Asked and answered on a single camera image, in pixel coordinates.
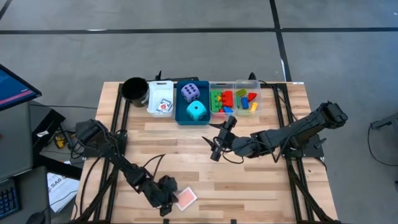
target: monitor screen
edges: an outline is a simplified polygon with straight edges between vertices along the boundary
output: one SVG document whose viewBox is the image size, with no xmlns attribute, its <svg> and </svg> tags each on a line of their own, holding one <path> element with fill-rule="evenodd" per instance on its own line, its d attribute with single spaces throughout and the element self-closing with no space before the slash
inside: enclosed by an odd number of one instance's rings
<svg viewBox="0 0 398 224">
<path fill-rule="evenodd" d="M 0 111 L 41 95 L 39 90 L 0 65 Z"/>
</svg>

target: blue die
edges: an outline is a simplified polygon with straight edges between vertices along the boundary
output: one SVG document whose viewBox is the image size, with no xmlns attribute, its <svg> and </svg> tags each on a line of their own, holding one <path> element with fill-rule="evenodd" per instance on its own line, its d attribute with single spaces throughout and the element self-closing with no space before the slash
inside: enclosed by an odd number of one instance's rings
<svg viewBox="0 0 398 224">
<path fill-rule="evenodd" d="M 195 100 L 187 107 L 187 113 L 194 121 L 199 121 L 206 114 L 206 107 L 200 101 Z"/>
</svg>

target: purple dice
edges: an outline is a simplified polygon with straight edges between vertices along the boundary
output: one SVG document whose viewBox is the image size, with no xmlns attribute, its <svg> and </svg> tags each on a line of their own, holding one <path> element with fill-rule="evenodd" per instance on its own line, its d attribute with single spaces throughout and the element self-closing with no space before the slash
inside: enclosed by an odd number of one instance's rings
<svg viewBox="0 0 398 224">
<path fill-rule="evenodd" d="M 181 94 L 188 103 L 199 99 L 200 96 L 198 87 L 192 83 L 186 84 L 184 87 L 182 87 Z"/>
</svg>

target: wooden table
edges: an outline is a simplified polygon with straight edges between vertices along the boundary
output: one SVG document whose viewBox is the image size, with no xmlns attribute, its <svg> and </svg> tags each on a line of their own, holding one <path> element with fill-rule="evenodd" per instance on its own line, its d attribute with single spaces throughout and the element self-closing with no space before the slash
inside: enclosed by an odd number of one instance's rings
<svg viewBox="0 0 398 224">
<path fill-rule="evenodd" d="M 99 100 L 96 119 L 111 126 L 118 82 L 106 82 Z M 288 83 L 290 103 L 298 119 L 310 112 L 305 86 Z M 248 136 L 250 133 L 278 129 L 278 117 L 274 94 L 271 89 L 262 89 L 262 111 L 257 117 L 237 116 L 238 123 L 233 133 Z M 122 100 L 118 121 L 121 125 L 123 115 Z M 211 123 L 220 123 L 222 119 L 212 118 Z M 210 147 L 202 136 L 212 138 L 218 129 L 210 126 L 179 126 L 174 117 L 153 118 L 146 108 L 131 106 L 127 123 L 128 145 L 126 158 L 133 163 L 144 165 L 151 157 L 167 154 L 160 164 L 156 180 L 163 175 L 175 177 L 179 189 L 191 187 L 198 200 L 184 212 L 177 206 L 165 218 L 171 223 L 206 222 L 229 223 L 237 219 L 238 223 L 295 223 L 292 196 L 286 163 L 281 159 L 274 163 L 271 156 L 245 159 L 244 164 L 231 164 L 220 159 L 210 159 Z M 240 161 L 240 157 L 228 154 L 228 159 Z M 80 203 L 81 188 L 88 169 L 95 159 L 85 162 L 76 202 Z M 91 175 L 84 197 L 86 208 L 97 194 L 103 168 L 101 159 Z M 332 218 L 337 218 L 333 198 L 325 168 L 315 159 L 303 160 L 308 188 L 322 209 Z M 148 170 L 153 172 L 156 161 L 152 161 Z M 302 216 L 306 218 L 303 197 L 299 193 Z M 108 195 L 105 195 L 101 218 L 105 217 Z M 127 184 L 122 173 L 119 174 L 118 187 L 114 203 L 112 223 L 161 223 L 159 211 L 152 208 L 143 194 L 136 194 Z"/>
</svg>

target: black cup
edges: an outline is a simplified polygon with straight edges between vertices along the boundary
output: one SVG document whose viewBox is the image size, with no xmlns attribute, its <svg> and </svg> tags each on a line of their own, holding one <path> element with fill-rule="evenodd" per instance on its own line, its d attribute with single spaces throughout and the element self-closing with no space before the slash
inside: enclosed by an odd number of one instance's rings
<svg viewBox="0 0 398 224">
<path fill-rule="evenodd" d="M 123 83 L 122 96 L 136 107 L 148 104 L 149 86 L 145 79 L 134 77 Z"/>
</svg>

